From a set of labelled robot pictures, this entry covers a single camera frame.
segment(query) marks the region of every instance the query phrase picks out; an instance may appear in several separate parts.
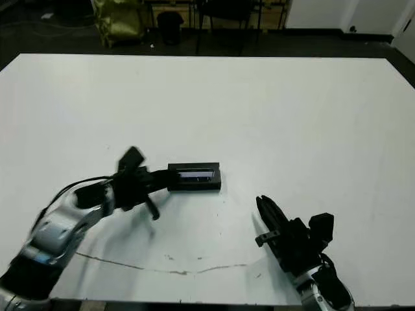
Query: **trash can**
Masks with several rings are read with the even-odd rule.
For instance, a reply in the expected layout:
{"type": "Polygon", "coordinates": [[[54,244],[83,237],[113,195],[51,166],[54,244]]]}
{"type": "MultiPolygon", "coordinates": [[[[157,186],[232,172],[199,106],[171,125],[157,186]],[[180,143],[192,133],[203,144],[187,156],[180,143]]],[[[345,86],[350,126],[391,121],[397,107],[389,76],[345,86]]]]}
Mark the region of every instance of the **trash can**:
{"type": "Polygon", "coordinates": [[[177,12],[162,12],[158,14],[158,28],[165,44],[175,45],[180,43],[180,25],[183,22],[183,18],[177,12]]]}

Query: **floor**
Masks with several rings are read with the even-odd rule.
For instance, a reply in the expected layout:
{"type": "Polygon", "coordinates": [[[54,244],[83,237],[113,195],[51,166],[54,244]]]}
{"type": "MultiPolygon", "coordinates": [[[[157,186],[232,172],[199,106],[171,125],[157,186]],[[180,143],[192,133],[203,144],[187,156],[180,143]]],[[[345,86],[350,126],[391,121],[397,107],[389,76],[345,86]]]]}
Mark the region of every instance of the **floor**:
{"type": "MultiPolygon", "coordinates": [[[[132,54],[196,56],[196,32],[182,31],[182,42],[168,46],[160,33],[150,30],[143,43],[118,45],[112,49],[101,45],[99,33],[89,16],[80,20],[62,21],[52,16],[50,6],[27,8],[18,4],[0,13],[0,70],[20,53],[76,53],[76,54],[132,54]]],[[[241,43],[240,32],[203,32],[199,56],[238,56],[241,43]]],[[[415,65],[388,43],[378,41],[344,40],[337,35],[293,35],[285,32],[261,34],[256,41],[254,31],[248,32],[241,56],[290,56],[290,57],[358,57],[386,58],[415,87],[415,65]]],[[[212,306],[163,305],[168,309],[212,309],[212,306]]],[[[78,310],[80,302],[58,301],[53,310],[78,310]]],[[[107,311],[151,309],[149,305],[109,303],[107,311]]],[[[215,306],[223,310],[248,311],[273,310],[272,307],[215,306]]]]}

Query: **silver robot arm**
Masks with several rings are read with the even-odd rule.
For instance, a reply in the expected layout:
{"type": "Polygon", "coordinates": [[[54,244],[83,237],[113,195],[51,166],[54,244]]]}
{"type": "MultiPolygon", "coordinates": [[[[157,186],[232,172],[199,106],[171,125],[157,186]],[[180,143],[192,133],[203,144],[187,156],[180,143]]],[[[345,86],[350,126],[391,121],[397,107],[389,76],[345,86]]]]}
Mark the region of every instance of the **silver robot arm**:
{"type": "Polygon", "coordinates": [[[313,216],[307,228],[299,218],[288,220],[266,196],[257,198],[257,207],[270,232],[255,241],[259,247],[268,244],[299,293],[303,308],[306,311],[353,311],[353,297],[338,279],[331,259],[322,253],[333,239],[333,215],[313,216]]]}
{"type": "Polygon", "coordinates": [[[88,229],[114,211],[114,191],[109,183],[87,187],[88,193],[81,194],[82,188],[78,193],[70,192],[36,224],[0,278],[0,311],[48,310],[49,294],[88,229]]]}
{"type": "Polygon", "coordinates": [[[148,194],[166,187],[181,190],[184,187],[220,188],[219,180],[194,181],[180,177],[179,169],[147,172],[140,164],[144,157],[131,147],[118,163],[113,176],[89,178],[63,188],[42,210],[32,231],[18,255],[0,277],[0,311],[39,311],[49,308],[49,294],[58,282],[64,268],[72,259],[88,229],[116,208],[124,211],[146,203],[153,219],[160,216],[148,194]],[[80,183],[104,181],[74,187],[80,183]],[[53,211],[48,208],[62,194],[67,196],[53,211]]]}

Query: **yellow bag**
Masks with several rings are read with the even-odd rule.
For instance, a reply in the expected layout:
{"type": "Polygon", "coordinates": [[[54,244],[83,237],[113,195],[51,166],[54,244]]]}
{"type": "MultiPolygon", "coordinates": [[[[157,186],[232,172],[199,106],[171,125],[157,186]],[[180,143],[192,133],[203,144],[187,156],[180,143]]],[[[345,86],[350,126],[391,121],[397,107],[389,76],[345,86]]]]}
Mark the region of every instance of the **yellow bag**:
{"type": "Polygon", "coordinates": [[[102,44],[141,40],[145,35],[147,6],[142,0],[93,0],[102,44]]]}

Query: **chair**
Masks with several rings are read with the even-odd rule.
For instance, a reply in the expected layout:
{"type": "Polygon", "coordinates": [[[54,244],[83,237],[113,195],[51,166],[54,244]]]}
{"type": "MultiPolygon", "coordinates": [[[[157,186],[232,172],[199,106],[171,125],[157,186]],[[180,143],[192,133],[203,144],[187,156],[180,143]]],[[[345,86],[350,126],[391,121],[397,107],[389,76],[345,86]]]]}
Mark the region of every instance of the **chair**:
{"type": "Polygon", "coordinates": [[[196,44],[196,53],[199,52],[200,47],[200,33],[202,32],[202,25],[205,16],[210,18],[210,27],[213,31],[213,17],[228,19],[239,22],[239,29],[242,27],[242,22],[245,22],[244,38],[248,30],[248,24],[251,16],[251,11],[254,9],[253,0],[196,0],[196,8],[199,11],[199,30],[196,44]]]}

